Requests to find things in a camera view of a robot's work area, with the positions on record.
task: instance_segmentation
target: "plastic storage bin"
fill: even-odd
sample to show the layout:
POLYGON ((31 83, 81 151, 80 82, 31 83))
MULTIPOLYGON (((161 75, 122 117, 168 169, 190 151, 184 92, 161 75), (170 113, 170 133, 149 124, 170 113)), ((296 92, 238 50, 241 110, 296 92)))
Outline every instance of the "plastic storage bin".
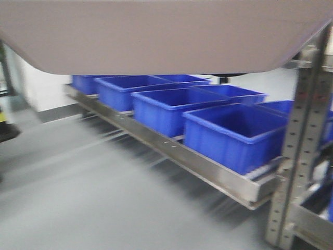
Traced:
MULTIPOLYGON (((267 103, 259 103, 256 106, 263 110, 267 110, 277 115, 289 117, 293 105, 292 100, 274 101, 267 103)), ((333 140, 333 111, 329 111, 327 115, 326 125, 324 127, 322 144, 333 140)))
POLYGON ((246 174, 281 154, 287 119, 231 104, 185 112, 184 144, 246 174))
POLYGON ((161 90, 171 82, 154 76, 98 78, 98 99, 117 111, 133 110, 132 92, 161 90))
POLYGON ((74 75, 72 76, 72 86, 86 95, 97 94, 97 84, 94 81, 101 77, 118 77, 109 75, 74 75))
POLYGON ((331 196, 331 201, 328 207, 328 219, 333 222, 333 194, 331 196))
POLYGON ((184 133, 182 113, 228 103, 228 98, 196 89, 133 93, 134 118, 168 137, 184 133))
POLYGON ((200 77, 193 77, 188 74, 161 74, 156 77, 164 78, 172 82, 184 83, 184 82, 193 82, 197 85, 207 85, 211 81, 208 79, 203 79, 200 77))
POLYGON ((260 103, 264 101, 267 94, 242 89, 241 87, 235 87, 232 85, 205 85, 194 87, 203 91, 210 91, 216 94, 230 97, 232 103, 242 103, 246 105, 251 105, 254 103, 260 103))

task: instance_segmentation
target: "white wall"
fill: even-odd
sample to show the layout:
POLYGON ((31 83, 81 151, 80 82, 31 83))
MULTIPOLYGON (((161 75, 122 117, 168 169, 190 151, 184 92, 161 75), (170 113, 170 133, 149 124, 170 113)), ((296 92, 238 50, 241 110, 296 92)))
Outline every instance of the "white wall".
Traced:
POLYGON ((18 55, 16 57, 17 67, 21 71, 23 95, 36 111, 44 111, 74 103, 63 92, 63 85, 71 82, 70 76, 42 72, 32 67, 18 55))

